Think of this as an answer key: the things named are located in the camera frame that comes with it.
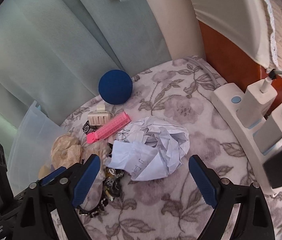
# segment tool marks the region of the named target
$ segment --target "bed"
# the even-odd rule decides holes
[[[226,81],[203,59],[220,84]],[[198,154],[209,168],[235,184],[255,181],[252,168],[233,132],[210,102],[211,79],[196,64],[178,59],[143,71],[133,77],[133,93],[123,105],[106,108],[114,116],[124,110],[133,121],[150,115],[172,119],[190,133],[190,150],[183,166],[164,179],[136,182],[129,174],[121,180],[123,194],[99,216],[80,219],[92,239],[192,240],[204,228],[212,208],[204,203],[188,171],[188,159]],[[87,114],[104,101],[100,96],[73,112],[62,124],[87,146],[82,127]],[[266,195],[276,239],[282,239],[282,191]],[[234,206],[223,239],[229,239],[238,205]],[[57,212],[52,214],[60,239],[66,239]]]

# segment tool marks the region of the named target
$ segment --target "blue ball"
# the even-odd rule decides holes
[[[124,104],[131,96],[132,80],[122,70],[110,70],[99,81],[99,93],[102,99],[109,104]]]

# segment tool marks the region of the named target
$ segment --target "crumpled paper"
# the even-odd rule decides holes
[[[132,180],[161,179],[182,165],[189,148],[186,128],[164,118],[145,117],[119,131],[106,165],[127,171]]]

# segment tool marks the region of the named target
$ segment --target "power strip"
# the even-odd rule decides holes
[[[221,114],[222,118],[228,123],[240,145],[242,146],[249,162],[252,166],[253,173],[257,182],[260,184],[262,191],[266,195],[276,195],[282,188],[273,189],[268,181],[263,164],[270,157],[280,152],[282,149],[282,139],[280,139],[267,153],[263,155],[253,139],[253,134],[265,123],[262,117],[260,122],[252,128],[245,128],[236,112],[240,107],[240,102],[244,92],[234,83],[225,84],[211,94],[211,102]]]

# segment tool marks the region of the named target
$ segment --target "wooden furniture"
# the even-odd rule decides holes
[[[229,83],[245,91],[246,87],[267,77],[265,69],[254,62],[228,38],[199,21],[207,62]],[[282,103],[282,78],[272,83],[277,90],[270,111]]]

